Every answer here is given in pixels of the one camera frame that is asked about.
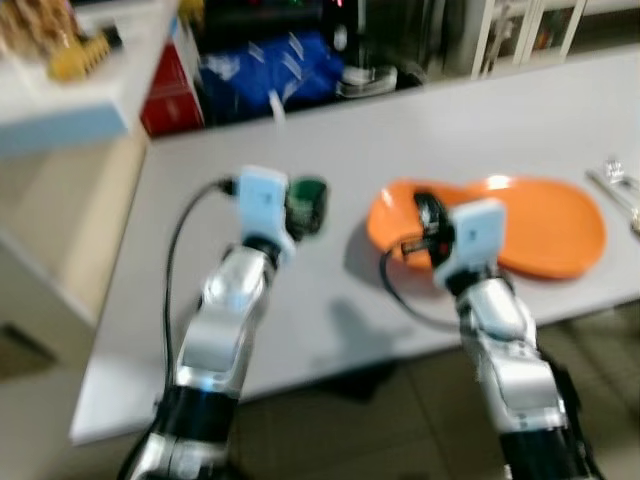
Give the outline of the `brass coloured metal spoon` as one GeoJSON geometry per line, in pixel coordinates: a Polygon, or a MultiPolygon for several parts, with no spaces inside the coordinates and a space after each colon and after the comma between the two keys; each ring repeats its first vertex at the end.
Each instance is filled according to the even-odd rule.
{"type": "Polygon", "coordinates": [[[614,182],[605,178],[605,174],[603,172],[598,172],[598,170],[586,170],[586,177],[588,177],[596,187],[602,189],[605,196],[611,200],[612,204],[626,216],[628,227],[630,227],[632,234],[634,234],[634,237],[639,241],[639,209],[637,209],[637,207],[632,204],[625,195],[623,195],[621,189],[618,188],[614,182]]]}

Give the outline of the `red box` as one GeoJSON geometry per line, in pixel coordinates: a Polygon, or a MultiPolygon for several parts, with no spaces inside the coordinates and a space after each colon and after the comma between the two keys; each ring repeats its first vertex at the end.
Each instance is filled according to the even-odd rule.
{"type": "Polygon", "coordinates": [[[198,81],[197,52],[170,38],[140,114],[140,123],[148,136],[159,138],[205,128],[198,81]]]}

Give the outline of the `orange deep bowl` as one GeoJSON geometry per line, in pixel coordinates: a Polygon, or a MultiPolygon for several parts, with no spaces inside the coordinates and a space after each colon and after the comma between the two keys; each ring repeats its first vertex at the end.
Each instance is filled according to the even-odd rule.
{"type": "Polygon", "coordinates": [[[372,201],[366,218],[370,242],[380,251],[398,248],[410,237],[421,236],[419,206],[413,201],[416,193],[431,193],[447,207],[476,200],[475,193],[456,184],[422,178],[399,178],[380,189],[372,201]]]}

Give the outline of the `green ceramic mug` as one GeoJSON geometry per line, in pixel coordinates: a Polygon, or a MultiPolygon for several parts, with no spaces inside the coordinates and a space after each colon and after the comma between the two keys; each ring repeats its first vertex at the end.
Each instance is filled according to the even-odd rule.
{"type": "Polygon", "coordinates": [[[323,225],[326,219],[326,212],[328,212],[329,201],[329,184],[326,183],[324,178],[319,175],[298,175],[289,180],[289,183],[319,183],[319,232],[323,229],[323,225]]]}

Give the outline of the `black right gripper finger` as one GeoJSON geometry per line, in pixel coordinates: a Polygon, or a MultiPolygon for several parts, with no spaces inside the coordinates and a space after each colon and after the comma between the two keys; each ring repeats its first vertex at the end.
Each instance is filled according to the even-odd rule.
{"type": "Polygon", "coordinates": [[[421,227],[443,227],[448,223],[448,206],[430,189],[413,192],[412,201],[421,227]]]}

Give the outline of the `yellow black toy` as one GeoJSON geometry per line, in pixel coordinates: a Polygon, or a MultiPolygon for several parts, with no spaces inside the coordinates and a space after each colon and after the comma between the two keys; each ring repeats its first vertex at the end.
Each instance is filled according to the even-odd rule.
{"type": "Polygon", "coordinates": [[[119,49],[118,35],[102,31],[55,52],[47,64],[47,77],[56,83],[74,83],[92,76],[119,49]]]}

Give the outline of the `white bar counter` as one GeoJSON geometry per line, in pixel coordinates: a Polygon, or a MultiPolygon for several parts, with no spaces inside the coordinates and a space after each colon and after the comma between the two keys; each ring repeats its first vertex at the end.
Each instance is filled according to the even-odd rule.
{"type": "Polygon", "coordinates": [[[179,1],[78,6],[81,26],[115,26],[123,41],[122,49],[83,82],[56,84],[40,64],[0,60],[0,159],[132,132],[177,20],[179,1]]]}

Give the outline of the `silver metal fork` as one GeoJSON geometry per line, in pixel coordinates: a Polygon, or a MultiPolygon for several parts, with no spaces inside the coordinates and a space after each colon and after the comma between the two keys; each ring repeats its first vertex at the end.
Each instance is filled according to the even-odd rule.
{"type": "Polygon", "coordinates": [[[609,186],[621,188],[622,191],[639,195],[639,183],[637,183],[637,180],[632,177],[632,175],[626,172],[625,165],[623,165],[617,157],[609,157],[608,160],[605,160],[603,175],[605,182],[607,182],[609,186]]]}

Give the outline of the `yellow item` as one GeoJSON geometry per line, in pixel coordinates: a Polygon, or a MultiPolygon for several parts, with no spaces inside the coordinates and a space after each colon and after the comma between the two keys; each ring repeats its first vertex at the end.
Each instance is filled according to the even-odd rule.
{"type": "Polygon", "coordinates": [[[179,0],[178,17],[188,26],[201,26],[205,19],[206,0],[179,0]]]}

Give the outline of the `orange oval plate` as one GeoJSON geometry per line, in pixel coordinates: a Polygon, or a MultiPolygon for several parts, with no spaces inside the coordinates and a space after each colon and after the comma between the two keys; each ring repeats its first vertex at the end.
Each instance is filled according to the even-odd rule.
{"type": "Polygon", "coordinates": [[[507,206],[506,244],[498,256],[503,268],[570,280],[589,273],[603,259],[608,230],[602,211],[575,184],[538,175],[490,175],[463,189],[507,206]]]}

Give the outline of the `white glass door cabinet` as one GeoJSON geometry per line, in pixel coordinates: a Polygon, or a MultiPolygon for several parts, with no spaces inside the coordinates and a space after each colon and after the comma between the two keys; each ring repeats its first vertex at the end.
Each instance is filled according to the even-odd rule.
{"type": "Polygon", "coordinates": [[[640,0],[442,0],[434,72],[506,76],[639,42],[640,0]]]}

